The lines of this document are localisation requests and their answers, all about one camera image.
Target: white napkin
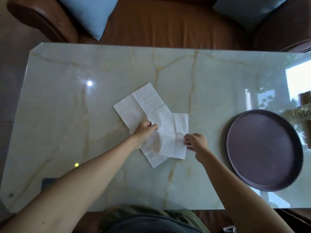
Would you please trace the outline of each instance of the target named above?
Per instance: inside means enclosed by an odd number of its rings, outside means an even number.
[[[183,136],[189,130],[188,114],[171,113],[150,83],[115,104],[114,108],[131,134],[142,121],[159,126],[141,147],[153,168],[168,157],[185,159]]]

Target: gray tile floor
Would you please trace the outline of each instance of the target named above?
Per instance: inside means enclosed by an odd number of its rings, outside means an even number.
[[[15,19],[6,10],[6,1],[0,0],[0,180],[29,51],[41,42],[49,42],[40,31]],[[0,202],[0,221],[8,216]]]

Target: hand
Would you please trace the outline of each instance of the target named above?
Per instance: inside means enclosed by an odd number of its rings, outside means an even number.
[[[135,138],[136,144],[134,149],[139,149],[142,143],[147,141],[151,134],[158,129],[159,127],[156,124],[152,125],[151,122],[141,122],[136,128],[134,134],[132,135],[132,137]]]
[[[199,133],[186,134],[184,136],[184,144],[187,145],[187,149],[196,153],[195,157],[199,162],[202,160],[202,155],[209,152],[206,137]]]

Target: forearm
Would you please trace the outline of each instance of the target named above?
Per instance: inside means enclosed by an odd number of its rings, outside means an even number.
[[[293,232],[260,196],[212,153],[202,152],[206,173],[239,232]]]
[[[62,176],[18,213],[3,232],[72,232],[133,150],[131,139]]]

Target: leather couch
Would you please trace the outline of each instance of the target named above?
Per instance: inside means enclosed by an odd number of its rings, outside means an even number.
[[[287,0],[251,33],[215,12],[216,0],[119,0],[93,39],[57,0],[8,0],[22,23],[53,42],[197,49],[311,50],[311,0]]]

